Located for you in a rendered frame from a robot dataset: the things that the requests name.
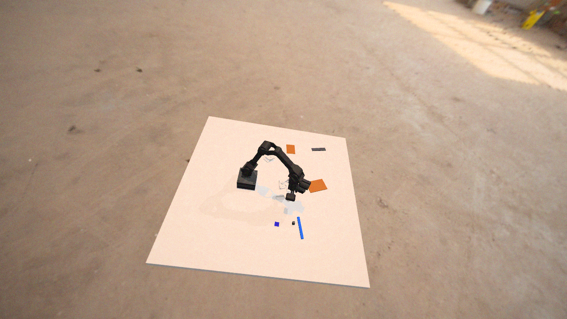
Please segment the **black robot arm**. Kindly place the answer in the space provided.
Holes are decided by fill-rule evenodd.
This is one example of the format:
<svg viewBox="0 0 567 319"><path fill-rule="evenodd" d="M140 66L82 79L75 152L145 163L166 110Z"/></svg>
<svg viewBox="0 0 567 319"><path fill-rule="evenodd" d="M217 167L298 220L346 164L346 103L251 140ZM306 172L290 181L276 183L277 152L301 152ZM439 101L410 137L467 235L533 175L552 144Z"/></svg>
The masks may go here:
<svg viewBox="0 0 567 319"><path fill-rule="evenodd" d="M269 151L270 148L273 147L275 150ZM264 141L257 150L257 154L254 156L253 159L247 161L244 166L240 169L242 171L242 178L250 178L252 176L252 172L257 167L257 161L263 155L275 155L277 158L288 168L290 178L290 183L293 186L297 185L297 189L295 193L305 193L309 189L311 184L310 181L304 179L305 174L300 166L294 164L290 158L282 151L282 148L276 146L271 141Z"/></svg>

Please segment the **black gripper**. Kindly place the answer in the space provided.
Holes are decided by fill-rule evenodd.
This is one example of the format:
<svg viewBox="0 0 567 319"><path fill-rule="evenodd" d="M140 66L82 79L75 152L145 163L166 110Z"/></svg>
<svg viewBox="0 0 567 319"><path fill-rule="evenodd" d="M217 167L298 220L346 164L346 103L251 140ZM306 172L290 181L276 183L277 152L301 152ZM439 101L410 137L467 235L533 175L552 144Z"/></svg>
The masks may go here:
<svg viewBox="0 0 567 319"><path fill-rule="evenodd" d="M295 194L294 194L294 191L296 190L296 188L297 188L297 185L296 185L296 186L293 186L293 185L290 183L290 178L289 178L289 181L288 181L288 189L291 191L291 193L287 193L287 194L286 194L286 200L288 200L288 201L295 201Z"/></svg>

